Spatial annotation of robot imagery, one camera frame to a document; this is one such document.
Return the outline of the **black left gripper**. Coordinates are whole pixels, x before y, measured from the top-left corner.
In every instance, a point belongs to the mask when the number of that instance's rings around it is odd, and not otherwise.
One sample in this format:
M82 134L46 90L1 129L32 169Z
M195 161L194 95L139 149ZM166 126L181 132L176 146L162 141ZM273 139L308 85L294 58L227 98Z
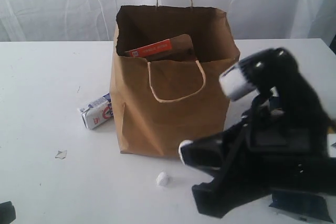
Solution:
M16 219L15 207L11 201L0 203L0 224L10 224Z

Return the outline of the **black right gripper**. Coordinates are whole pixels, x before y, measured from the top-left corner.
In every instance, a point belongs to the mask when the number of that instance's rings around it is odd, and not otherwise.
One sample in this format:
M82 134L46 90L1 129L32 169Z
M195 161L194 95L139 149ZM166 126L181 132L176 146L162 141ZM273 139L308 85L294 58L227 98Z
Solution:
M241 124L193 140L178 153L184 165L217 173L192 186L200 214L220 219L273 189L335 194L335 159L327 147L334 123L323 108L272 114L265 103L256 96Z

